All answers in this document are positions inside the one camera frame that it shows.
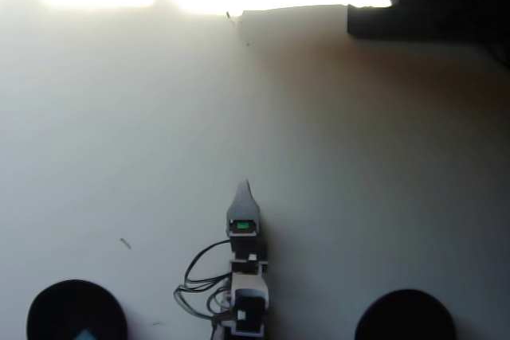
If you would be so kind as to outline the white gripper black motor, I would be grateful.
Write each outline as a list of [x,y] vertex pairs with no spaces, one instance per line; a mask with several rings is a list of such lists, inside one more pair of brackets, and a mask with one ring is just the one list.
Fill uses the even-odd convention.
[[226,234],[236,260],[268,261],[268,245],[261,229],[260,207],[253,198],[248,179],[237,185],[226,214]]

